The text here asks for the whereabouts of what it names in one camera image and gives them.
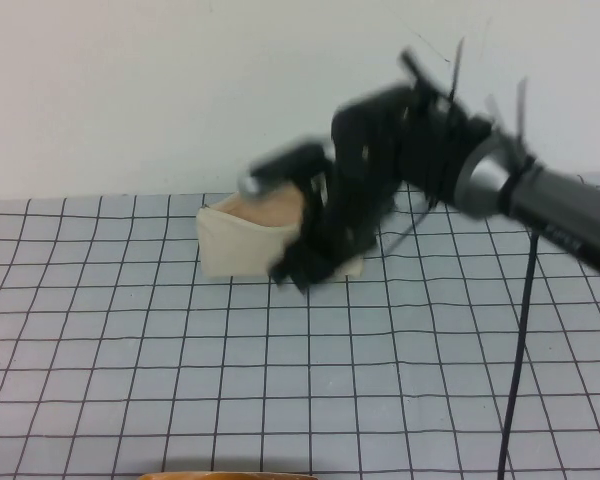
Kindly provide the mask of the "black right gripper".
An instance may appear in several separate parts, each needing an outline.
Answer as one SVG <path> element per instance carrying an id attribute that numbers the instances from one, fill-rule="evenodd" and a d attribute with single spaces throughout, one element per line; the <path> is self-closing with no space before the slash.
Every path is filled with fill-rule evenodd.
<path id="1" fill-rule="evenodd" d="M 413 99 L 411 88 L 393 86 L 336 111 L 331 123 L 335 162 L 326 205 L 302 233 L 299 249 L 288 247 L 269 268 L 277 285 L 289 280 L 305 293 L 375 246 L 377 227 L 400 184 L 397 157 Z"/>

